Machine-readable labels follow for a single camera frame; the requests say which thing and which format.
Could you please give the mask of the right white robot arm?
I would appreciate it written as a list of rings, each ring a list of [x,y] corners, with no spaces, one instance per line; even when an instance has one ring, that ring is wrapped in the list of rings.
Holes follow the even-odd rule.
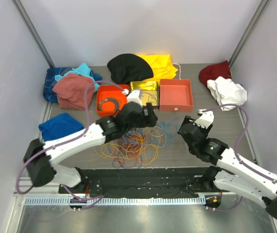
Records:
[[[185,116],[178,134],[189,152],[211,167],[202,179],[206,191],[234,192],[262,206],[277,219],[277,175],[240,156],[226,143],[209,138],[214,116],[201,114],[198,119]]]

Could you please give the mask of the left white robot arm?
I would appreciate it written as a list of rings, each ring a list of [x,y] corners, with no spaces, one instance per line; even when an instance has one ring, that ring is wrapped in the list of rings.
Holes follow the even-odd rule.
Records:
[[[68,136],[40,142],[30,142],[24,155],[24,167],[33,187],[50,182],[70,187],[80,194],[86,189],[86,181],[76,168],[60,165],[64,159],[86,150],[120,139],[134,128],[154,127],[158,121],[150,103],[146,109],[135,102],[127,103],[117,113],[98,119],[88,128]]]

